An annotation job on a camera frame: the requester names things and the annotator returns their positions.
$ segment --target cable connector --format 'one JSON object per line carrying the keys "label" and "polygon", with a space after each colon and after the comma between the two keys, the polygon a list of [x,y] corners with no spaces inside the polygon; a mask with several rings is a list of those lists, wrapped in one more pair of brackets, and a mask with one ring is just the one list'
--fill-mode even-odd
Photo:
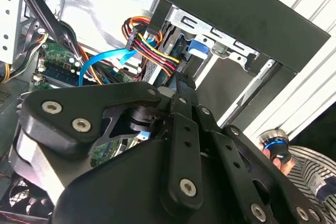
{"label": "cable connector", "polygon": [[143,25],[136,25],[136,26],[134,26],[133,29],[132,29],[132,32],[130,34],[130,37],[129,37],[128,41],[127,41],[127,44],[126,44],[125,48],[128,51],[133,50],[134,42],[135,42],[135,39],[137,38],[138,33],[143,34],[145,31],[146,31],[146,27],[143,26]]}

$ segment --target finger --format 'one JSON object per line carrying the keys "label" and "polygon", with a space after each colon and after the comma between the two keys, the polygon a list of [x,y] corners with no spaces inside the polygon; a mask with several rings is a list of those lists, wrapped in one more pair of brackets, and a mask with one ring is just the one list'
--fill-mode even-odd
{"label": "finger", "polygon": [[281,166],[281,171],[283,174],[287,175],[290,173],[290,171],[292,170],[294,166],[295,166],[295,161],[292,158],[290,161],[288,161],[287,163]]}
{"label": "finger", "polygon": [[271,152],[269,149],[263,149],[263,154],[269,159],[271,157]]}
{"label": "finger", "polygon": [[264,149],[264,146],[263,146],[262,143],[259,143],[259,144],[258,144],[258,149],[261,150],[261,151]]}
{"label": "finger", "polygon": [[280,159],[278,159],[277,157],[273,160],[273,164],[279,169],[281,170],[281,161]]}

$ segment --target hex bolt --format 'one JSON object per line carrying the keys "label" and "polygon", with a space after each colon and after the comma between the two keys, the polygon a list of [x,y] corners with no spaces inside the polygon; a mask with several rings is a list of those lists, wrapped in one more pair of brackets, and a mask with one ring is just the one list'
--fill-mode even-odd
{"label": "hex bolt", "polygon": [[78,132],[88,132],[91,129],[91,123],[84,118],[73,120],[72,127]]}
{"label": "hex bolt", "polygon": [[184,100],[182,97],[180,97],[179,100],[180,100],[181,102],[183,102],[183,103],[187,103],[187,101]]}
{"label": "hex bolt", "polygon": [[231,128],[231,132],[235,134],[236,136],[239,135],[239,132],[235,128]]}
{"label": "hex bolt", "polygon": [[62,111],[62,106],[58,102],[46,101],[42,103],[42,109],[49,114],[58,114]]}
{"label": "hex bolt", "polygon": [[303,220],[305,221],[309,220],[307,213],[301,207],[296,207],[296,211]]}
{"label": "hex bolt", "polygon": [[321,221],[320,216],[311,208],[308,209],[309,212],[311,213],[311,215],[313,215],[313,217],[317,220],[317,221]]}
{"label": "hex bolt", "polygon": [[147,89],[147,91],[149,94],[156,95],[156,92],[152,89]]}
{"label": "hex bolt", "polygon": [[203,107],[203,108],[202,108],[202,111],[203,111],[205,114],[210,115],[210,111],[209,111],[207,108]]}
{"label": "hex bolt", "polygon": [[185,195],[187,195],[189,197],[194,197],[196,195],[196,192],[197,192],[196,186],[194,185],[194,183],[187,178],[181,179],[180,189]]}
{"label": "hex bolt", "polygon": [[265,222],[266,221],[266,214],[263,211],[263,209],[257,205],[257,204],[252,204],[251,205],[251,211],[252,214],[261,222]]}

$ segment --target component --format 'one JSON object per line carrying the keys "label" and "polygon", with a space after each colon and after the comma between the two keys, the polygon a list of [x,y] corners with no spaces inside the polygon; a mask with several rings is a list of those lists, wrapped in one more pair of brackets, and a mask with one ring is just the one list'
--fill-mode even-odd
{"label": "component", "polygon": [[280,159],[282,164],[291,160],[292,155],[288,151],[288,136],[281,130],[266,131],[258,136],[259,141],[263,144],[265,149],[271,152],[270,160],[273,161],[276,157]]}

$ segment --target green circuit board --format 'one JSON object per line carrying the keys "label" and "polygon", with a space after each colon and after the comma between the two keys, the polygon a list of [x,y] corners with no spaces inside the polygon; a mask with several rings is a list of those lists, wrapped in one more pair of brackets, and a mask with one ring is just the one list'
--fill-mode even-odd
{"label": "green circuit board", "polygon": [[45,45],[47,47],[40,51],[45,62],[57,65],[66,71],[71,71],[72,69],[74,71],[79,70],[79,68],[75,66],[76,60],[72,53],[56,43],[46,42]]}

